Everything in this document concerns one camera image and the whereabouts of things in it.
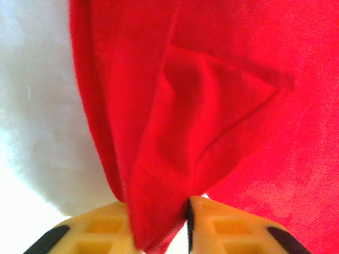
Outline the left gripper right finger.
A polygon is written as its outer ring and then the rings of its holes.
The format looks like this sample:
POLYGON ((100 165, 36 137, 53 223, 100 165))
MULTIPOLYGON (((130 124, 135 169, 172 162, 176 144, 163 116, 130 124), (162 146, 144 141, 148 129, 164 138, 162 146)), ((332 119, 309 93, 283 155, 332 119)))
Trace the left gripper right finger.
POLYGON ((189 253, 310 252, 282 225, 202 196, 189 198, 186 220, 189 253))

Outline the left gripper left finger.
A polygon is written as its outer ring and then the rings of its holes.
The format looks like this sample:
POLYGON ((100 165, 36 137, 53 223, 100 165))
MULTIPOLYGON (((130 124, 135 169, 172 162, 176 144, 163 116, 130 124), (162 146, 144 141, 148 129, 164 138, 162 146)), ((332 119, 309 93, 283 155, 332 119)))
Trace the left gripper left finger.
POLYGON ((67 219, 41 236, 25 253, 137 253, 126 205, 117 201, 67 219))

